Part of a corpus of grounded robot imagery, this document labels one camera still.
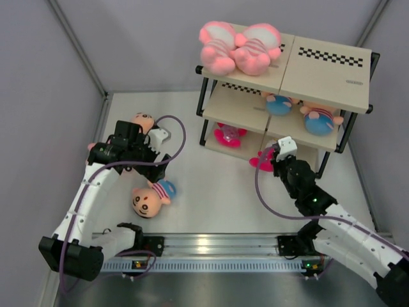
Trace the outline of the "orange-faced blue doll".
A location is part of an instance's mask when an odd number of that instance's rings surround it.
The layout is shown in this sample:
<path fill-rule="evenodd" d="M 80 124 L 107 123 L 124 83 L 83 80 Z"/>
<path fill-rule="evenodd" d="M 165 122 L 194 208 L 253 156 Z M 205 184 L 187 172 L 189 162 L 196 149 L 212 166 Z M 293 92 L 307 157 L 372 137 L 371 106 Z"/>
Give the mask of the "orange-faced blue doll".
<path fill-rule="evenodd" d="M 175 185 L 165 179 L 156 183 L 147 181 L 146 188 L 132 190 L 132 208 L 134 212 L 145 219 L 155 217 L 163 205 L 170 205 L 176 196 Z"/>

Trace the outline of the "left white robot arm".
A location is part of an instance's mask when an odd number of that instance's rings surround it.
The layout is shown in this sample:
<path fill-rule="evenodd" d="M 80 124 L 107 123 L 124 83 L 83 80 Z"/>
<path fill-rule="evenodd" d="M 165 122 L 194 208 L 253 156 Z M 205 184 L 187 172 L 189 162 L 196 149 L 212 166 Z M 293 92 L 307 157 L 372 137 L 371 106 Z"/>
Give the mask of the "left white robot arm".
<path fill-rule="evenodd" d="M 169 140 L 168 130 L 155 125 L 149 132 L 141 125 L 117 121 L 105 143 L 89 151 L 84 177 L 64 219 L 51 237 L 42 237 L 38 249 L 49 267 L 60 275 L 93 281 L 103 264 L 126 251 L 138 255 L 144 248 L 140 226 L 120 223 L 105 235 L 93 238 L 99 213 L 109 191 L 126 169 L 134 169 L 152 182 L 165 175 L 171 160 L 157 162 L 160 146 Z"/>

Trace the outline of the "magenta glasses doll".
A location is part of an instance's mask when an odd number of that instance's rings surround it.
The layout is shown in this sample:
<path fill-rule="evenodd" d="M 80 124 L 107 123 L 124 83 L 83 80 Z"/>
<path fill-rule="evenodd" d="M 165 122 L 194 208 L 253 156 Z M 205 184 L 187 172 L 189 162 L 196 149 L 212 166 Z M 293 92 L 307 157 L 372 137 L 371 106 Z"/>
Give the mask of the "magenta glasses doll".
<path fill-rule="evenodd" d="M 275 149 L 272 148 L 274 144 L 277 143 L 276 138 L 272 138 L 271 140 L 267 141 L 262 147 L 261 150 L 258 152 L 256 157 L 252 157 L 249 159 L 249 164 L 253 167 L 256 168 L 259 166 L 259 169 L 261 171 L 265 172 L 273 172 L 274 167 L 271 162 L 271 160 L 274 158 L 274 152 Z M 268 149 L 268 152 L 262 157 L 263 152 Z"/>
<path fill-rule="evenodd" d="M 229 148 L 239 148 L 241 146 L 241 137 L 246 135 L 247 130 L 227 125 L 224 123 L 217 123 L 217 128 L 213 135 L 219 144 Z"/>

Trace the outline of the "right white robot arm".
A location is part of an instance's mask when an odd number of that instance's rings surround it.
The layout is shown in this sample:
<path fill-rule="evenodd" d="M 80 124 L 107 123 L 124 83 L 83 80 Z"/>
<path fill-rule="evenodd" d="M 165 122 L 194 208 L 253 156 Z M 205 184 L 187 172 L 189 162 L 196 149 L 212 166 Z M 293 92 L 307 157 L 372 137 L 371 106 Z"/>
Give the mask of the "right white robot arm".
<path fill-rule="evenodd" d="M 297 210 L 310 220 L 299 231 L 301 251 L 316 251 L 343 264 L 387 306 L 408 306 L 408 252 L 372 232 L 320 188 L 307 162 L 274 155 L 271 163 Z"/>

